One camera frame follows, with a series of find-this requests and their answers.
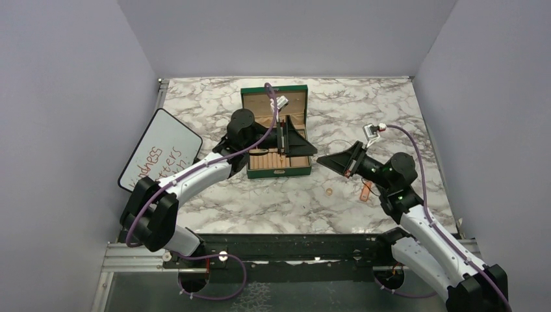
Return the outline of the green jewelry box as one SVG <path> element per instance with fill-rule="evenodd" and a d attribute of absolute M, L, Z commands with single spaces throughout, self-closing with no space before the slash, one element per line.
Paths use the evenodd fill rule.
<path fill-rule="evenodd" d="M 295 128 L 308 141 L 306 130 L 308 86 L 306 84 L 275 86 L 273 90 L 277 97 L 286 96 L 289 100 L 288 105 L 278 112 L 278 121 L 285 120 L 285 116 L 290 115 Z M 278 121 L 274 124 L 268 137 L 260 144 L 258 150 L 251 152 L 246 168 L 249 179 L 297 177 L 311 174 L 312 156 L 289 157 L 278 154 L 276 138 Z"/>

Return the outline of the black mounting rail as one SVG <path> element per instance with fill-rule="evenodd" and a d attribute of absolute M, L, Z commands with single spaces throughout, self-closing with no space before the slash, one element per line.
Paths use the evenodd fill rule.
<path fill-rule="evenodd" d="M 206 283 L 296 283 L 378 281 L 391 289 L 405 279 L 404 268 L 376 234 L 203 234 L 190 260 L 163 255 L 185 286 Z"/>

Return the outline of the white dry-erase board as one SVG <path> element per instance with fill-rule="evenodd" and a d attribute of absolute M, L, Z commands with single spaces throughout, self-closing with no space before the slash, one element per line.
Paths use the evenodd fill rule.
<path fill-rule="evenodd" d="M 165 109 L 157 109 L 118 178 L 118 186 L 133 191 L 138 181 L 154 181 L 188 168 L 203 139 Z"/>

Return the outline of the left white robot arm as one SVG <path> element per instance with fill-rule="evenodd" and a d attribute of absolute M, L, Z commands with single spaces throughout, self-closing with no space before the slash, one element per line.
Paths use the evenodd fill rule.
<path fill-rule="evenodd" d="M 257 123 L 250 110 L 239 109 L 231 115 L 226 135 L 204 159 L 158 181 L 148 176 L 140 179 L 120 218 L 127 230 L 126 245 L 145 246 L 151 252 L 170 250 L 179 253 L 189 267 L 201 264 L 202 239 L 177 225 L 179 208 L 210 186 L 239 173 L 249 162 L 250 150 L 269 148 L 277 142 L 278 134 L 287 136 L 285 155 L 308 157 L 318 151 L 291 122 L 280 131 Z"/>

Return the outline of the aluminium frame rail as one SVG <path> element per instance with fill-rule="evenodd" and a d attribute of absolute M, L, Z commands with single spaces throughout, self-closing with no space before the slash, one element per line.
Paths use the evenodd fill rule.
<path fill-rule="evenodd" d="M 145 247 L 128 248 L 122 243 L 108 243 L 91 311 L 105 311 L 115 273 L 204 274 L 206 268 L 164 268 L 164 250 L 150 252 Z"/>

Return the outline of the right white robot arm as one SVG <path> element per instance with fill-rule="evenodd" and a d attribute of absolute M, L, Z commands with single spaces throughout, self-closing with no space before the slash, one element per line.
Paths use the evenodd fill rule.
<path fill-rule="evenodd" d="M 447 311 L 510 311 L 507 274 L 487 265 L 441 228 L 425 201 L 413 190 L 417 178 L 412 156 L 395 153 L 386 163 L 367 154 L 361 142 L 317 163 L 344 176 L 373 182 L 386 215 L 397 227 L 378 237 L 376 259 L 411 269 L 443 300 Z"/>

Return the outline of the orange highlighter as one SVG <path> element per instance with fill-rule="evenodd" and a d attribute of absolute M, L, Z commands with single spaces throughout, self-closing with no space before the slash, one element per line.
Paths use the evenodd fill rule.
<path fill-rule="evenodd" d="M 372 183 L 370 181 L 362 180 L 363 188 L 359 199 L 362 202 L 367 202 L 372 193 Z"/>

